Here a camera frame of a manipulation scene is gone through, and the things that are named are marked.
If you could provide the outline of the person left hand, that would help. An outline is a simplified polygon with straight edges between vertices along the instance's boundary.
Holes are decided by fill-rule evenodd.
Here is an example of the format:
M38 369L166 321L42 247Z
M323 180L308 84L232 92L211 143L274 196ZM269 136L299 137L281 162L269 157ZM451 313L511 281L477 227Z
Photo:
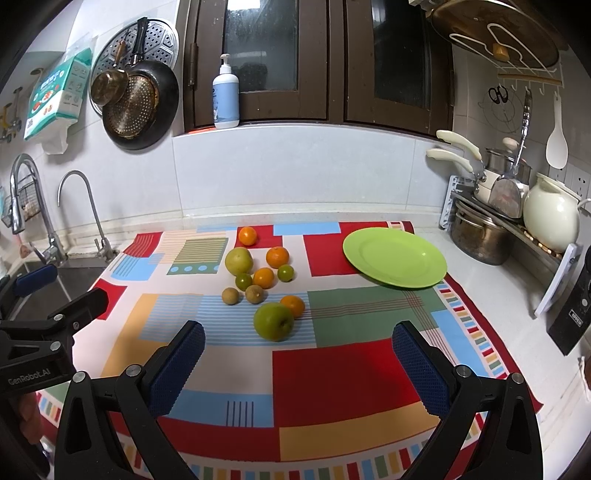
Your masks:
M35 392L20 396L16 402L20 415L20 430L30 444L39 443L43 436L42 419Z

